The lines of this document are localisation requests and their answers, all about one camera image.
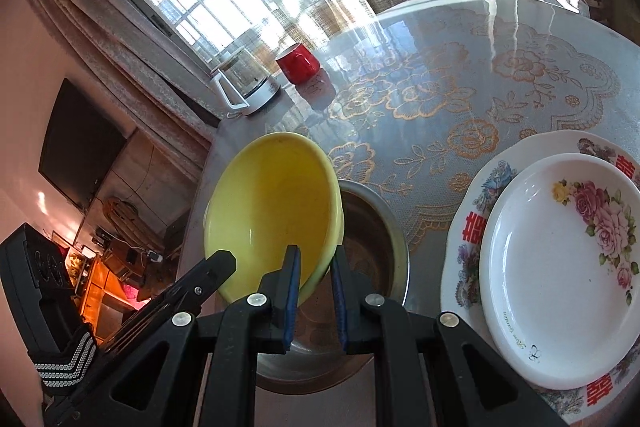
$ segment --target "metal bowl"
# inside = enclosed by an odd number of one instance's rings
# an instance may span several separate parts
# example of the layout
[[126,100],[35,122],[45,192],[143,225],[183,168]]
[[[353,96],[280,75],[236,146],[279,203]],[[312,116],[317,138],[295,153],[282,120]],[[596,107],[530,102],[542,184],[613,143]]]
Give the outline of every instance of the metal bowl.
[[[343,245],[351,269],[366,273],[375,292],[404,304],[409,252],[402,229],[385,201],[370,188],[346,180],[339,184]],[[340,349],[327,274],[298,309],[291,350],[286,355],[258,355],[257,384],[274,393],[315,393],[346,380],[371,358],[345,355]]]

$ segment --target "oval plate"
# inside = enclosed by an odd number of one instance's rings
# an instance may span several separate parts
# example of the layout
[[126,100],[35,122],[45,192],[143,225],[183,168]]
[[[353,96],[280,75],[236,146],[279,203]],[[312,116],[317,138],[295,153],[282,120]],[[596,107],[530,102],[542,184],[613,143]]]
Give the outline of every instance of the oval plate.
[[587,385],[634,345],[639,210],[631,180],[579,153],[533,163],[498,198],[480,254],[484,317],[531,383]]
[[[536,134],[498,154],[478,172],[449,228],[440,307],[443,311],[457,313],[491,346],[495,344],[484,319],[480,299],[483,223],[486,223],[498,196],[518,172],[542,158],[566,152],[582,152],[604,159],[625,169],[625,174],[636,186],[640,184],[638,163],[625,150],[605,139],[576,130]],[[473,218],[471,227],[467,218],[470,221]],[[640,343],[636,343],[615,368],[591,384],[568,391],[540,388],[540,393],[567,423],[574,423],[612,402],[640,371],[639,359]]]

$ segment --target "red mug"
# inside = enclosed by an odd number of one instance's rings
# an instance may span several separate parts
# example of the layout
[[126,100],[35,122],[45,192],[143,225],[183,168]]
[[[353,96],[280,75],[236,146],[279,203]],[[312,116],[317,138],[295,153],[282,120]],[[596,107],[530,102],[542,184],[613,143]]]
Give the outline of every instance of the red mug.
[[318,59],[300,42],[284,50],[276,62],[291,84],[304,84],[320,71]]

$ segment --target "metal bolt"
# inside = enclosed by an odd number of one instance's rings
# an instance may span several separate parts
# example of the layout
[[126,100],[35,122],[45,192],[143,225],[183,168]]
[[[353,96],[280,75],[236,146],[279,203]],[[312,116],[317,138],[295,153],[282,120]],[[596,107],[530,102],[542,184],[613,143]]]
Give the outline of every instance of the metal bolt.
[[378,293],[370,293],[364,298],[364,301],[369,306],[382,306],[385,303],[385,298]]
[[440,323],[447,328],[455,328],[460,324],[460,318],[455,313],[443,313],[440,316]]
[[267,302],[267,296],[261,293],[252,293],[246,298],[246,301],[251,304],[251,306],[262,306]]
[[191,322],[191,314],[187,312],[179,312],[171,318],[171,322],[174,326],[186,326]]

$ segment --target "table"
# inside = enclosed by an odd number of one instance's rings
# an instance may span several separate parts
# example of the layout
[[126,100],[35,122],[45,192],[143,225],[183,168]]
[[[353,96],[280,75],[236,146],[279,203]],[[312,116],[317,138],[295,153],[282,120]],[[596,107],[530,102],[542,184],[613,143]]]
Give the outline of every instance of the table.
[[[283,80],[266,107],[220,124],[178,275],[204,255],[202,216],[226,165],[270,132],[308,136],[339,178],[386,200],[410,247],[406,308],[432,316],[440,312],[448,226],[471,179],[493,156],[531,134],[572,128],[639,157],[640,48],[550,4],[410,0],[332,38],[316,55],[323,67],[316,79],[299,87]],[[203,312],[212,311],[210,299]],[[576,425],[606,425],[624,401],[623,393]],[[257,390],[257,426],[302,424],[374,425],[372,364],[322,393]]]

